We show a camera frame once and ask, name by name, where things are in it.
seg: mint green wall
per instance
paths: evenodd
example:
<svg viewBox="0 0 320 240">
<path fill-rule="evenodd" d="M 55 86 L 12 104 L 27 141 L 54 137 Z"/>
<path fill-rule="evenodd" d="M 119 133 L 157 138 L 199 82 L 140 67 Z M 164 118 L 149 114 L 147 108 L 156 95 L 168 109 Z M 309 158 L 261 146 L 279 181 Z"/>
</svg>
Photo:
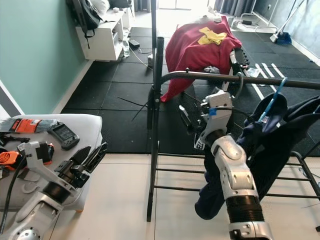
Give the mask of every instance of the mint green wall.
<svg viewBox="0 0 320 240">
<path fill-rule="evenodd" d="M 0 80 L 26 114 L 49 114 L 86 64 L 65 0 L 0 0 Z"/>
</svg>

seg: red cloth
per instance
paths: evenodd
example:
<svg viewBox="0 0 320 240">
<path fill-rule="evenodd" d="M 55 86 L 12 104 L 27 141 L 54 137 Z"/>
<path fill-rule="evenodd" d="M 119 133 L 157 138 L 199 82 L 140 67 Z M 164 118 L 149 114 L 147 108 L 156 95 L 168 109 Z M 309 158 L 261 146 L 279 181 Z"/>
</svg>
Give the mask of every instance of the red cloth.
<svg viewBox="0 0 320 240">
<path fill-rule="evenodd" d="M 199 30 L 204 27 L 208 27 L 216 34 L 226 33 L 227 36 L 220 45 L 215 43 L 200 45 L 198 40 L 204 34 Z M 213 66 L 217 67 L 221 74 L 228 75 L 231 68 L 230 53 L 240 47 L 241 42 L 231 33 L 226 16 L 222 16 L 220 23 L 210 21 L 187 24 L 177 29 L 165 49 L 165 60 L 169 72 L 184 71 L 186 68 L 193 72 L 203 72 L 205 67 Z M 193 81 L 185 78 L 171 79 L 168 92 L 161 97 L 161 101 L 169 101 L 187 89 Z"/>
</svg>

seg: white pillow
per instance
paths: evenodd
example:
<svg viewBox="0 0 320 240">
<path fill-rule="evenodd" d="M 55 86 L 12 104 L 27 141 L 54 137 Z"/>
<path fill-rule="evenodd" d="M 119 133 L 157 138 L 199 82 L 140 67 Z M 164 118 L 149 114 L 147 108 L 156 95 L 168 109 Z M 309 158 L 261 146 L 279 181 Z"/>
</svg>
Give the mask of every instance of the white pillow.
<svg viewBox="0 0 320 240">
<path fill-rule="evenodd" d="M 91 3 L 98 11 L 98 14 L 102 16 L 110 9 L 110 3 L 108 0 L 91 0 Z"/>
</svg>

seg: black backpack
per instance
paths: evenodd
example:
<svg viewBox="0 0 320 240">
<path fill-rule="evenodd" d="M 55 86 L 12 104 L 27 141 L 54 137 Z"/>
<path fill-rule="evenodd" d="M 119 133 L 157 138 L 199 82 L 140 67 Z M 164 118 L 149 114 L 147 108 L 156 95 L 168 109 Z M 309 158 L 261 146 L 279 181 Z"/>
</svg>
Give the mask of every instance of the black backpack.
<svg viewBox="0 0 320 240">
<path fill-rule="evenodd" d="M 99 26 L 101 17 L 97 14 L 89 0 L 66 0 L 73 19 L 81 26 L 84 32 L 84 37 L 88 43 L 88 38 L 92 38 L 95 35 L 95 29 Z M 88 36 L 89 30 L 93 31 L 92 36 Z"/>
</svg>

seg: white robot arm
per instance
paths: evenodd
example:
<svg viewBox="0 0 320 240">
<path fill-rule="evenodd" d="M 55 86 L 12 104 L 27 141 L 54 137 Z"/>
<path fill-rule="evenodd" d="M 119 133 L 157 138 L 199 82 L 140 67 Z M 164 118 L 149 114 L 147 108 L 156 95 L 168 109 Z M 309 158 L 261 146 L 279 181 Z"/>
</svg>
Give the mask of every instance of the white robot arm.
<svg viewBox="0 0 320 240">
<path fill-rule="evenodd" d="M 37 141 L 26 143 L 25 157 L 28 167 L 49 183 L 19 210 L 14 223 L 0 235 L 0 240 L 41 240 L 63 210 L 63 202 L 84 186 L 107 149 L 106 143 L 90 154 L 90 146 L 82 148 L 71 159 L 63 161 L 54 170 L 58 173 L 55 174 L 43 165 L 41 151 L 45 145 L 45 142 Z"/>
<path fill-rule="evenodd" d="M 201 104 L 206 128 L 201 142 L 211 147 L 220 171 L 232 240 L 274 240 L 265 222 L 253 175 L 246 164 L 247 156 L 230 135 L 226 126 L 231 116 L 232 101 L 228 92 L 219 90 Z"/>
</svg>

